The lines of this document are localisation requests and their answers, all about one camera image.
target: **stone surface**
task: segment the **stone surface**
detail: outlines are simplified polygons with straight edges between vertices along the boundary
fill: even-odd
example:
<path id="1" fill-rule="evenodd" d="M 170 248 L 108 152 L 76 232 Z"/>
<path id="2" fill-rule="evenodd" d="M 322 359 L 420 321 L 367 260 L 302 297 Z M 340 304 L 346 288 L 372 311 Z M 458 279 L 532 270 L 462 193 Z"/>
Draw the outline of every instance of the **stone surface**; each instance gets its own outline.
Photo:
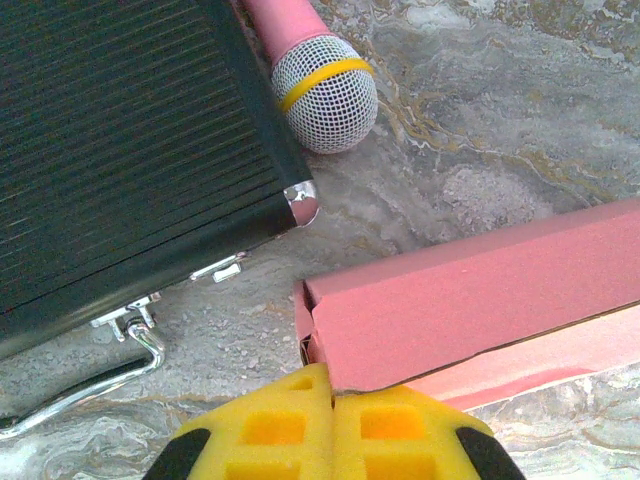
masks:
<path id="1" fill-rule="evenodd" d="M 640 194 L 636 0 L 317 0 L 375 67 L 353 151 L 309 155 L 323 212 L 245 272 L 168 289 L 166 365 L 0 442 L 1 477 L 138 479 L 186 419 L 300 366 L 291 286 L 340 267 Z M 0 362 L 16 413 L 135 354 L 83 327 Z M 530 479 L 640 478 L 640 366 L 480 408 Z"/>

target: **cardboard box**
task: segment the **cardboard box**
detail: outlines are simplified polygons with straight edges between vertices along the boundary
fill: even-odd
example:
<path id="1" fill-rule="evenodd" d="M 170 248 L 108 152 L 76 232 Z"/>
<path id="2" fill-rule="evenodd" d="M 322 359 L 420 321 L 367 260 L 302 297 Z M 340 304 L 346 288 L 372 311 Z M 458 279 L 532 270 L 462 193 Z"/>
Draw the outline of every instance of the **cardboard box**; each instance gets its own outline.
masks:
<path id="1" fill-rule="evenodd" d="M 640 361 L 640 199 L 295 287 L 304 363 L 334 393 L 410 382 L 471 408 Z"/>

